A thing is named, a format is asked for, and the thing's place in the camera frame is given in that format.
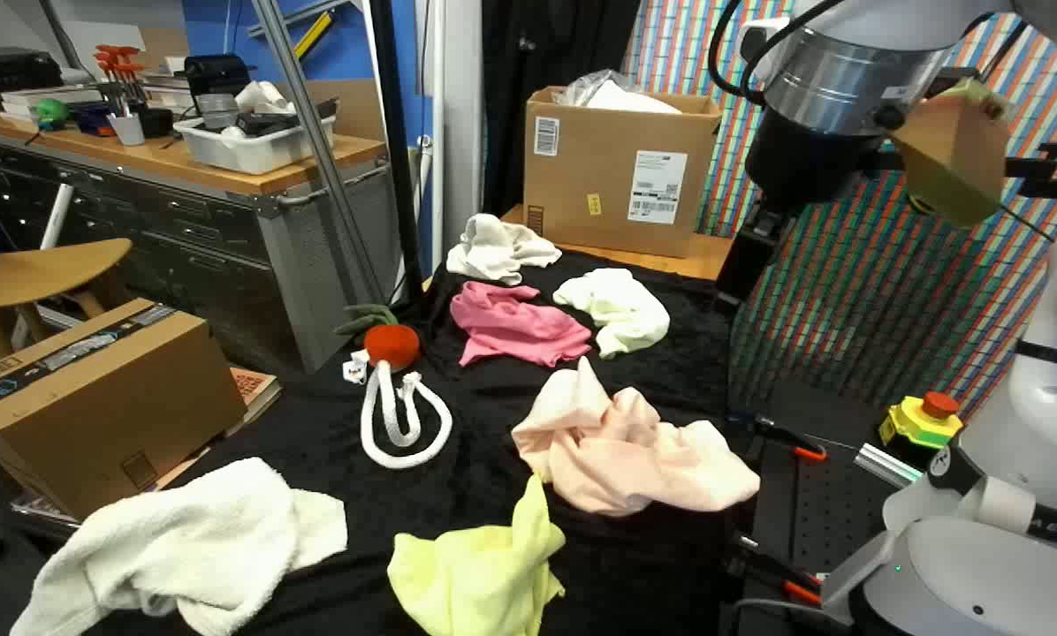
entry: pink cloth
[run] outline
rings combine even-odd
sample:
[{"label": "pink cloth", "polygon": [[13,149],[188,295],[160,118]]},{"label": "pink cloth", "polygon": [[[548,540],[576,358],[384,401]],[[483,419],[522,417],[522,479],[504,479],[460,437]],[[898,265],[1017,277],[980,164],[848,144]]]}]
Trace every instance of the pink cloth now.
[{"label": "pink cloth", "polygon": [[719,511],[761,491],[710,419],[660,425],[637,389],[609,399],[587,361],[543,383],[513,443],[567,503],[602,515],[633,515],[652,503]]},{"label": "pink cloth", "polygon": [[557,366],[591,353],[591,327],[557,308],[525,303],[530,295],[538,295],[530,287],[464,283],[450,308],[468,331],[460,366],[476,358],[520,358]]}]

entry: wooden stool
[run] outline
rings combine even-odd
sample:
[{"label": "wooden stool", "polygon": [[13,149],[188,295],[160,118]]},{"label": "wooden stool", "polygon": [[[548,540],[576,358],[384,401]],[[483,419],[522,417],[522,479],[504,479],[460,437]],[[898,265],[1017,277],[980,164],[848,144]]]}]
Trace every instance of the wooden stool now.
[{"label": "wooden stool", "polygon": [[34,312],[47,295],[71,295],[84,313],[101,313],[127,294],[113,277],[131,252],[131,241],[67,245],[48,252],[0,254],[0,358],[11,353],[13,317],[27,326],[31,338],[47,336]]}]

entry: brown cardboard box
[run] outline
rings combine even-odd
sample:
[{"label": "brown cardboard box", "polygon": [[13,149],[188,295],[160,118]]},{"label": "brown cardboard box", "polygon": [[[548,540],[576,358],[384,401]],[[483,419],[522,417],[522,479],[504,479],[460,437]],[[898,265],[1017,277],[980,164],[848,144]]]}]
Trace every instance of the brown cardboard box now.
[{"label": "brown cardboard box", "polygon": [[207,326],[152,299],[0,358],[0,467],[78,519],[157,486],[242,417]]},{"label": "brown cardboard box", "polygon": [[681,112],[557,106],[525,98],[525,225],[567,246],[681,254],[696,234],[719,106],[656,94]]}]

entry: cloth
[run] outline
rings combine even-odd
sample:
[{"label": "cloth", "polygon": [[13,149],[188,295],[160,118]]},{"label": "cloth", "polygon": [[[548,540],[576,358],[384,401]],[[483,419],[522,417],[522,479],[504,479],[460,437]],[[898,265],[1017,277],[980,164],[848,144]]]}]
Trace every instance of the cloth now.
[{"label": "cloth", "polygon": [[111,611],[170,615],[205,636],[242,628],[291,569],[346,546],[339,499],[291,491],[242,458],[177,491],[91,511],[38,569],[13,636],[78,636]]},{"label": "cloth", "polygon": [[710,419],[663,425],[637,389],[609,399],[587,361],[541,384],[513,443],[567,503],[602,515],[633,515],[652,503],[720,511],[761,491]]},{"label": "cloth", "polygon": [[556,288],[557,303],[595,313],[602,358],[633,353],[669,336],[663,303],[628,270],[595,270]]},{"label": "cloth", "polygon": [[535,636],[541,611],[562,596],[548,559],[567,544],[530,476],[513,525],[452,531],[437,540],[397,535],[388,588],[430,636]]},{"label": "cloth", "polygon": [[460,245],[450,252],[450,272],[520,283],[520,270],[556,265],[562,252],[520,222],[501,222],[494,215],[469,215]]},{"label": "cloth", "polygon": [[520,358],[541,366],[591,353],[591,327],[557,308],[525,303],[530,287],[464,283],[450,313],[468,331],[460,366],[481,358]]}]

